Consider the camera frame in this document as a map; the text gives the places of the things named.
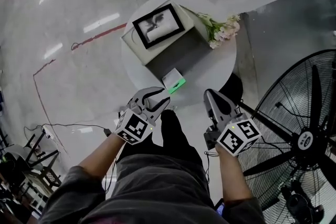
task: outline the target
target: person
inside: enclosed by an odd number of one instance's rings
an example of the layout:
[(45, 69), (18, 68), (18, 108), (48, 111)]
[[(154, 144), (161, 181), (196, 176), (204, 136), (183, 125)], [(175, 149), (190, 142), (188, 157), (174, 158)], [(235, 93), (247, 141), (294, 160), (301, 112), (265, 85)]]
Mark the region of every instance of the person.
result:
[(126, 144), (117, 161), (117, 182), (105, 200), (102, 179), (124, 145), (111, 134), (48, 199), (40, 223), (265, 223), (238, 159), (220, 146), (225, 209), (214, 209), (202, 160), (189, 145), (174, 111), (161, 114), (163, 147), (149, 136)]

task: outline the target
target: fan blade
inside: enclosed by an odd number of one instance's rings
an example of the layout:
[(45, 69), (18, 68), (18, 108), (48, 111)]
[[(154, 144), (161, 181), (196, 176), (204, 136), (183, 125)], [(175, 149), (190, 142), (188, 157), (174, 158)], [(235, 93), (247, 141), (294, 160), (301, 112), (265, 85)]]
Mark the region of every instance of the fan blade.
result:
[(246, 170), (244, 172), (244, 176), (250, 176), (250, 175), (254, 175), (254, 174), (258, 174), (258, 173), (270, 170), (274, 167), (279, 166), (280, 164), (285, 163), (286, 161), (289, 161), (291, 158), (293, 158), (293, 156), (294, 156), (293, 151), (282, 153), (278, 156), (268, 159), (267, 161), (259, 163), (256, 166)]
[(275, 205), (277, 202), (280, 202), (280, 199), (278, 197), (275, 197), (271, 201), (268, 201), (268, 203), (265, 203), (264, 205), (262, 205), (261, 210), (265, 211), (266, 209), (268, 209), (268, 208), (272, 207), (273, 205)]
[(287, 143), (290, 143), (292, 141), (292, 137), (290, 134), (285, 132), (283, 129), (281, 129), (279, 126), (272, 123), (272, 121), (265, 118), (263, 115), (259, 114), (257, 111), (250, 108), (248, 105), (240, 102), (239, 106), (250, 113), (252, 115), (252, 118), (256, 118), (258, 121), (260, 121), (263, 125), (271, 129), (275, 134), (277, 134), (280, 138), (282, 138)]
[(336, 163), (326, 155), (323, 155), (317, 163), (330, 185), (336, 189)]
[(310, 107), (310, 128), (317, 130), (320, 122), (322, 108), (322, 91), (320, 76), (317, 67), (312, 67), (312, 83), (311, 83), (311, 107)]

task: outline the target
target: phone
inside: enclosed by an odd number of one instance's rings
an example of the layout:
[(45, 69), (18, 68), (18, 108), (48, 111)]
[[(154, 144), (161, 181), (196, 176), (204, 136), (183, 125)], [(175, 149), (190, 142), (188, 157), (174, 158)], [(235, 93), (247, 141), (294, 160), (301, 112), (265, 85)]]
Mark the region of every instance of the phone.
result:
[(219, 202), (215, 205), (215, 210), (219, 215), (223, 215), (223, 210), (224, 210), (224, 200), (223, 198), (219, 200)]

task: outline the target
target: hand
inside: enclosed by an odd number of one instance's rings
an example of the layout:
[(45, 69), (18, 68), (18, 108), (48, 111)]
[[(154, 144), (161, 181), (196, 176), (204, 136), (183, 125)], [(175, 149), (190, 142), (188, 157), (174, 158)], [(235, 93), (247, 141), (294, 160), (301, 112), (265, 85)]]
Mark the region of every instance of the hand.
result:
[(223, 157), (233, 157), (225, 148), (223, 148), (220, 144), (216, 143), (215, 146), (217, 153), (219, 154), (219, 156), (223, 156)]

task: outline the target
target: green object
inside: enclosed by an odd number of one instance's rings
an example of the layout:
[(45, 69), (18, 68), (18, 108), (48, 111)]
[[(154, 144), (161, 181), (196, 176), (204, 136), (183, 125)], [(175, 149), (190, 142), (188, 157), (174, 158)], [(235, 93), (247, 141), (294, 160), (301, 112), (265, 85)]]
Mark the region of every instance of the green object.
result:
[(174, 91), (176, 91), (179, 87), (181, 87), (185, 83), (185, 78), (180, 79), (177, 84), (175, 84), (174, 87), (168, 89), (168, 92), (172, 94)]

